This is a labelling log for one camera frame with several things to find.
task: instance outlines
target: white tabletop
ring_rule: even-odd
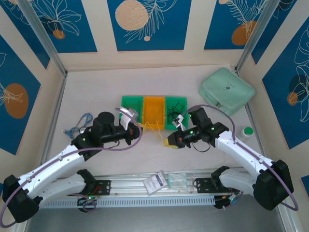
[[[70,144],[71,139],[62,130],[74,127],[84,113],[90,112],[96,117],[100,112],[111,112],[115,115],[115,124],[118,125],[119,114],[115,107],[120,106],[123,95],[186,96],[188,107],[206,103],[198,94],[198,88],[208,75],[221,67],[230,68],[229,65],[208,65],[70,72],[50,158]],[[213,123],[219,121],[232,129],[228,119],[215,110],[206,109],[206,112]],[[232,118],[237,133],[251,125],[244,107]],[[172,131],[162,130],[161,133],[166,138]],[[255,136],[249,138],[246,144],[260,151]],[[121,141],[119,147],[125,146],[125,141]],[[196,145],[200,150],[207,146],[203,142]],[[164,147],[156,136],[147,130],[136,147],[124,152],[101,151],[74,171],[86,168],[93,175],[133,174],[161,170],[169,172],[216,169],[222,165],[240,166],[217,148],[212,147],[208,152],[200,153],[193,148]]]

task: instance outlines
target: robotic arm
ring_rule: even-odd
[[[123,113],[137,118],[138,113],[134,110],[120,109]],[[131,119],[122,115],[120,125],[114,125],[114,116],[109,112],[100,113],[94,119],[92,127],[87,128],[78,135],[57,156],[38,167],[37,169],[16,178],[14,175],[7,177],[3,183],[2,198],[6,202],[12,193],[22,183],[28,181],[8,203],[16,222],[28,220],[37,213],[40,207],[55,199],[79,193],[88,195],[97,189],[99,181],[96,181],[87,170],[80,170],[77,174],[63,180],[55,181],[67,171],[76,167],[93,157],[100,150],[88,150],[75,153],[65,158],[63,156],[70,152],[74,153],[83,148],[103,147],[108,142],[118,142],[124,139],[128,145],[131,141],[140,136],[139,128],[131,122]],[[35,175],[37,171],[45,168],[44,171]]]
[[[234,188],[246,192],[267,210],[273,210],[289,196],[278,178],[264,165],[270,166],[284,181],[291,192],[294,191],[288,166],[282,160],[277,162],[262,156],[239,139],[233,139],[232,132],[220,122],[213,124],[203,108],[189,112],[194,128],[182,130],[182,116],[174,121],[178,130],[172,133],[166,144],[172,147],[191,147],[191,143],[202,140],[233,157],[249,174],[235,172],[229,167],[221,167],[211,175],[211,184],[220,188]]]

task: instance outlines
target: green cap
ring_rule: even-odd
[[[244,132],[245,132],[246,135],[252,135],[253,129],[251,127],[246,127]]]

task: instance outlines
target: gray floor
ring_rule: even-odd
[[[277,209],[267,211],[244,196],[226,211],[213,206],[42,209],[27,232],[282,232]]]

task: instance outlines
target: small bottle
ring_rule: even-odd
[[[245,142],[252,135],[253,135],[253,129],[251,127],[246,127],[241,131],[238,139],[241,140],[242,142]]]

